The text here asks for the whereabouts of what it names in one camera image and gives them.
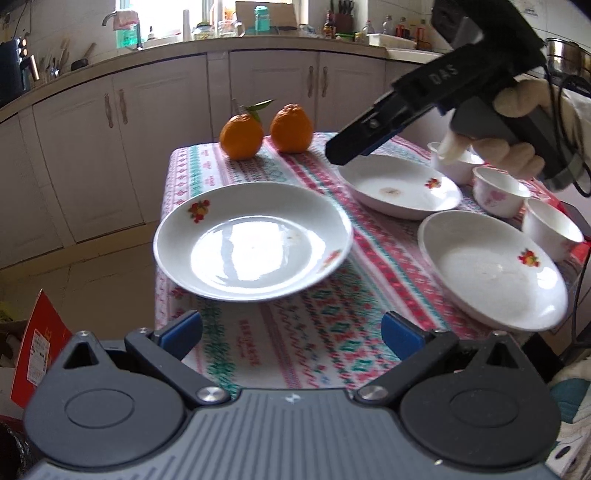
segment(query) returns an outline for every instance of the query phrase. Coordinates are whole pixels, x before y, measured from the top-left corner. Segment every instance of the cloth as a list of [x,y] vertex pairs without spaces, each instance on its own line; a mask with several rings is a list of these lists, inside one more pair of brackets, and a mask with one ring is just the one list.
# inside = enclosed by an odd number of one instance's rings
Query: cloth
[[562,421],[546,465],[564,480],[587,480],[591,478],[591,358],[564,368],[550,385]]
[[[388,310],[425,330],[452,330],[464,339],[489,333],[455,308],[435,282],[417,245],[419,222],[370,211],[351,197],[324,156],[331,136],[315,134],[309,151],[301,155],[281,155],[266,138],[254,160],[228,161],[219,144],[181,148],[171,156],[163,217],[201,192],[271,180],[323,193],[344,208],[355,228],[352,252],[335,273],[312,288],[266,303],[202,299],[157,271],[156,327],[188,309],[198,310],[203,339],[184,362],[232,393],[239,385],[354,389],[366,384],[398,362],[381,340],[381,319]],[[422,164],[430,158],[427,151],[398,137],[376,153]],[[558,203],[543,187],[528,186],[534,196]],[[470,186],[462,192],[460,209],[484,213],[472,199]]]
[[113,30],[129,30],[139,23],[139,15],[135,10],[117,10],[113,17]]

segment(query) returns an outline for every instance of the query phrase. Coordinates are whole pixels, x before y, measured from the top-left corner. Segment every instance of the teal container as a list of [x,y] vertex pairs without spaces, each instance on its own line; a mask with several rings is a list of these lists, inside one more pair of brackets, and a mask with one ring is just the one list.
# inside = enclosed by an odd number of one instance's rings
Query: teal container
[[265,35],[271,32],[269,9],[262,5],[255,8],[255,32],[257,35]]

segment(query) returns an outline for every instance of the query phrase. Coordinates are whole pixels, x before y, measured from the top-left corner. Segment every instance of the cabinet handle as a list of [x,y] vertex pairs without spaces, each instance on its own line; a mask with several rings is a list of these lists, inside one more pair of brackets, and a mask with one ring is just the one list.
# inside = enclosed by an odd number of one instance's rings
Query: cabinet handle
[[123,91],[123,88],[119,90],[119,107],[121,108],[123,124],[127,125],[127,104],[125,103],[125,92]]
[[312,97],[313,90],[314,90],[314,67],[310,66],[310,70],[308,72],[308,98]]
[[324,98],[326,96],[326,90],[328,90],[328,87],[329,87],[329,68],[324,67],[322,69],[322,73],[323,73],[322,98]]
[[111,110],[108,93],[105,94],[105,113],[107,115],[107,121],[109,122],[109,128],[113,128],[113,111]]

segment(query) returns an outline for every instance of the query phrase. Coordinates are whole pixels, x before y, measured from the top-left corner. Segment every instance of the table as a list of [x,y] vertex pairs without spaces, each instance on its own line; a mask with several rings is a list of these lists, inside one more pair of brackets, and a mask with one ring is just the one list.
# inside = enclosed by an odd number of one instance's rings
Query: table
[[[156,278],[156,326],[196,309],[203,339],[184,362],[236,393],[254,388],[358,388],[392,368],[398,358],[382,343],[380,322],[395,310],[423,329],[446,329],[464,339],[489,329],[446,300],[417,245],[419,222],[389,218],[355,201],[324,156],[334,134],[316,133],[308,152],[281,155],[270,138],[253,160],[228,161],[219,144],[175,150],[165,187],[162,216],[185,200],[220,186],[281,181],[323,193],[347,211],[355,242],[347,261],[329,278],[299,294],[258,304],[202,299]],[[422,148],[395,137],[376,153],[429,162]],[[529,183],[534,196],[556,198]],[[462,187],[459,209],[484,213]]]

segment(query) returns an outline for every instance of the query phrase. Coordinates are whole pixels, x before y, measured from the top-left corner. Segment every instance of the orange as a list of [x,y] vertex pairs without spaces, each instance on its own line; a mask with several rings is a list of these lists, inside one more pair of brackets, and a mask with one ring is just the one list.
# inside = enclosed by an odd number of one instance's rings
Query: orange
[[271,139],[281,153],[302,153],[312,143],[314,127],[304,112],[295,103],[285,105],[271,122]]
[[236,115],[223,126],[220,146],[230,160],[247,160],[259,151],[263,136],[261,124],[252,116]]

